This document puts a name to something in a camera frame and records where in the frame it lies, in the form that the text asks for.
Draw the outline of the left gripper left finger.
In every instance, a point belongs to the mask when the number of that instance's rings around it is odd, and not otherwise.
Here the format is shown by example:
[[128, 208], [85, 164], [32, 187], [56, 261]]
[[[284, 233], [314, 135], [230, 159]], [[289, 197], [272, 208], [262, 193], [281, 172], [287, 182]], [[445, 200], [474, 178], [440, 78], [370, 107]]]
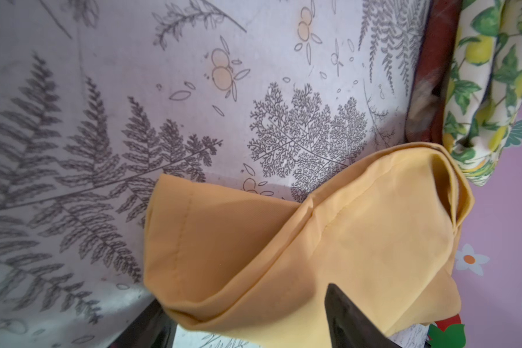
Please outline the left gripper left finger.
[[110, 348], [172, 348], [177, 325], [154, 300]]

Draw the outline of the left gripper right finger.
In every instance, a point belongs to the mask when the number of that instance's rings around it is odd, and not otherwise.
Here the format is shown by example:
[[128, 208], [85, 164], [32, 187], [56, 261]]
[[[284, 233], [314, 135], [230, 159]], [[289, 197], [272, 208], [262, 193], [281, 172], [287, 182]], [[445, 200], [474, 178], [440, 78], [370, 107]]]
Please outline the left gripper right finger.
[[325, 310], [333, 348], [395, 348], [336, 284], [329, 284]]

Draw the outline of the tan cloth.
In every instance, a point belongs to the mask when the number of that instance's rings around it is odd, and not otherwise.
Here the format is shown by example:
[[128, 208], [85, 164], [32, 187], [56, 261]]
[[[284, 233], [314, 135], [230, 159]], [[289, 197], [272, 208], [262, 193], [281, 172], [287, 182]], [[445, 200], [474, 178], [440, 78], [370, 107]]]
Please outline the tan cloth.
[[386, 336], [461, 311], [452, 271], [474, 206], [444, 147], [357, 161], [301, 202], [163, 174], [146, 211], [144, 284], [189, 331], [330, 347], [336, 284]]

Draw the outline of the red plaid skirt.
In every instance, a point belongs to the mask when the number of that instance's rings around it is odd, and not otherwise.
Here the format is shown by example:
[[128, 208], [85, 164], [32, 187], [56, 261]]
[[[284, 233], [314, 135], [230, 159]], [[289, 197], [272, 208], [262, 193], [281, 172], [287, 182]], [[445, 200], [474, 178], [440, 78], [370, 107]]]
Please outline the red plaid skirt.
[[432, 2], [405, 123], [408, 142], [441, 142], [446, 80], [461, 9], [461, 1]]

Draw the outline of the yellow lemon print skirt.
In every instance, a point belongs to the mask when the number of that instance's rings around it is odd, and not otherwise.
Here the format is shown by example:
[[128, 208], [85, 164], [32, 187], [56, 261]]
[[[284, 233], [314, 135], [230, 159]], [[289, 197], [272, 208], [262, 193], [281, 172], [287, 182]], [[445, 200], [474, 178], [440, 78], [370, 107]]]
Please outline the yellow lemon print skirt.
[[463, 174], [491, 178], [522, 105], [522, 1], [464, 1], [442, 143]]

